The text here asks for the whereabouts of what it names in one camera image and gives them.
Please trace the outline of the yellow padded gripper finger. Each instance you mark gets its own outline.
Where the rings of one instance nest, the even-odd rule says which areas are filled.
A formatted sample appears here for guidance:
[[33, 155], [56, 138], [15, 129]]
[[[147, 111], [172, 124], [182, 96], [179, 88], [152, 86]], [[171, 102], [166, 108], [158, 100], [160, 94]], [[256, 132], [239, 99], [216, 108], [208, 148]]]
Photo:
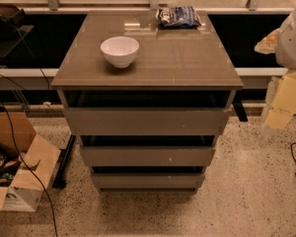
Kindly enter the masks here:
[[261, 127], [266, 131], [280, 131], [296, 115], [296, 72], [281, 78], [272, 77], [266, 91]]

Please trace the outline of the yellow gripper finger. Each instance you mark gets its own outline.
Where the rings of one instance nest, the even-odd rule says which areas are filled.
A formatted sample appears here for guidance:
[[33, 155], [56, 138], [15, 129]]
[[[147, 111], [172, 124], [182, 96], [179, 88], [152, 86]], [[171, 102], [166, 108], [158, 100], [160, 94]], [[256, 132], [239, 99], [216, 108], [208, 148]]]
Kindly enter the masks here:
[[255, 52], [261, 54], [272, 54], [276, 52], [277, 39], [279, 37], [280, 30], [276, 29], [259, 41], [255, 46]]

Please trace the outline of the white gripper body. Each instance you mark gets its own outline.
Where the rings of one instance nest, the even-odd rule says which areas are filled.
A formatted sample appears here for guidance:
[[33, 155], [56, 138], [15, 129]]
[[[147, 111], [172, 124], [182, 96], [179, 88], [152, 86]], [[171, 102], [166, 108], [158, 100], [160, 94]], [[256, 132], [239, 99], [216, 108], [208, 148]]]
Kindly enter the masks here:
[[296, 70], [296, 7], [279, 28], [275, 58], [279, 65]]

